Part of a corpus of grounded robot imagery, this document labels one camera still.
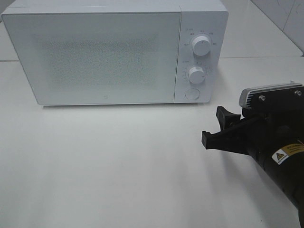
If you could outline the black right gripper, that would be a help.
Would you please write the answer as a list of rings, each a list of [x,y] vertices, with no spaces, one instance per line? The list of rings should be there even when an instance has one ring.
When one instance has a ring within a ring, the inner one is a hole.
[[[298,210],[304,207],[304,109],[234,114],[218,106],[220,131],[202,131],[205,149],[249,154]]]

